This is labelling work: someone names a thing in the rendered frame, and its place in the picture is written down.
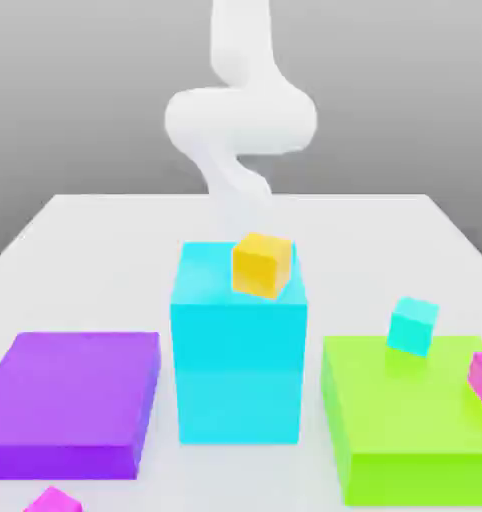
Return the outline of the large purple box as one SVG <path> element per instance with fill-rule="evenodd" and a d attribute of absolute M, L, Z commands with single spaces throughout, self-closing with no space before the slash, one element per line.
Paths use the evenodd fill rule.
<path fill-rule="evenodd" d="M 23 332 L 0 362 L 0 480 L 134 480 L 156 332 Z"/>

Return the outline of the large cyan box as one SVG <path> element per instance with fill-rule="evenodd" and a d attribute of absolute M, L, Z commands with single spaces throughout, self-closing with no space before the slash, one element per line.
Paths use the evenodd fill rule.
<path fill-rule="evenodd" d="M 170 302 L 179 439 L 295 444 L 308 301 L 300 263 L 275 300 L 232 289 L 231 242 L 186 242 Z"/>

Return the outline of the large green box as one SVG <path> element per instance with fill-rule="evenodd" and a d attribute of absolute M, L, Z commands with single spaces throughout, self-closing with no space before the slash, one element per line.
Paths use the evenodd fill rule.
<path fill-rule="evenodd" d="M 477 336 L 436 336 L 427 357 L 383 336 L 327 336 L 321 391 L 343 501 L 482 506 L 482 401 L 467 381 Z"/>

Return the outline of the small yellow cube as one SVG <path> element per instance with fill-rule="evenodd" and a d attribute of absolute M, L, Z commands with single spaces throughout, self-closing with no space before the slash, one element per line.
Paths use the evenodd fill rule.
<path fill-rule="evenodd" d="M 237 292 L 276 299 L 291 272 L 289 239 L 247 234 L 232 250 L 232 286 Z"/>

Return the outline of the small cyan cube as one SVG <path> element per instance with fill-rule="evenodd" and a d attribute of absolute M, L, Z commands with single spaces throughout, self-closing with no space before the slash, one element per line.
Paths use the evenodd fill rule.
<path fill-rule="evenodd" d="M 411 297 L 400 298 L 392 312 L 387 345 L 426 357 L 432 342 L 439 306 Z"/>

